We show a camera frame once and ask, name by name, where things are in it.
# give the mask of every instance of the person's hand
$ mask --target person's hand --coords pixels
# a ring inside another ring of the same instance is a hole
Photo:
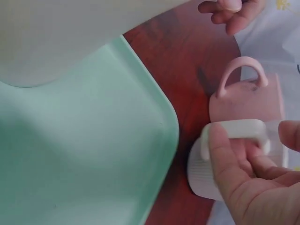
[[[217,0],[204,1],[200,13],[212,13],[214,24],[226,24],[226,32],[233,35],[245,29],[264,9],[266,0]]]
[[[300,122],[281,122],[279,136],[300,151]],[[300,172],[277,167],[253,144],[237,149],[219,124],[210,128],[209,146],[215,182],[236,224],[300,224]]]

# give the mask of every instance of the pink mug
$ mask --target pink mug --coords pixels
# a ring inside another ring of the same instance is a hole
[[[237,68],[248,66],[258,74],[253,79],[240,81],[225,87],[229,75]],[[250,57],[238,57],[226,67],[219,88],[210,97],[210,121],[258,119],[282,120],[284,105],[277,74],[266,76],[261,64]]]

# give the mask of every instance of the red wooden surface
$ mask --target red wooden surface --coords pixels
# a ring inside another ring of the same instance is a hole
[[[209,123],[209,96],[226,64],[240,55],[234,37],[210,15],[201,15],[193,0],[125,34],[176,110],[180,141],[176,156],[146,225],[203,225],[212,200],[194,195],[186,177],[190,148]],[[239,78],[235,71],[231,82]]]

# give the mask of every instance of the white fabric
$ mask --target white fabric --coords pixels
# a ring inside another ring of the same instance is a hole
[[[262,14],[235,35],[242,56],[259,60],[266,73],[277,73],[282,88],[285,117],[300,120],[300,0],[267,0]],[[257,76],[247,67],[242,79]],[[300,170],[300,153],[289,151],[289,168]],[[223,202],[216,202],[209,225],[234,225]]]

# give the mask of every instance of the mug handle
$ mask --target mug handle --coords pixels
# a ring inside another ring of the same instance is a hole
[[[223,76],[221,78],[219,88],[216,93],[217,98],[224,97],[224,95],[226,94],[225,85],[228,80],[228,77],[235,69],[242,67],[242,66],[252,67],[253,69],[256,70],[256,72],[258,74],[258,80],[256,82],[256,85],[258,87],[266,87],[268,85],[268,82],[269,82],[268,78],[264,72],[262,65],[259,63],[259,61],[257,61],[256,59],[253,59],[251,57],[241,56],[241,57],[233,59],[227,65],[225,72],[223,73]]]
[[[258,146],[267,155],[270,152],[271,142],[268,137],[267,127],[264,122],[257,119],[244,119],[244,120],[229,120],[217,122],[222,125],[226,130],[228,138],[248,138],[254,140]],[[204,161],[209,161],[209,129],[211,123],[206,125],[202,130],[200,137],[200,155]]]

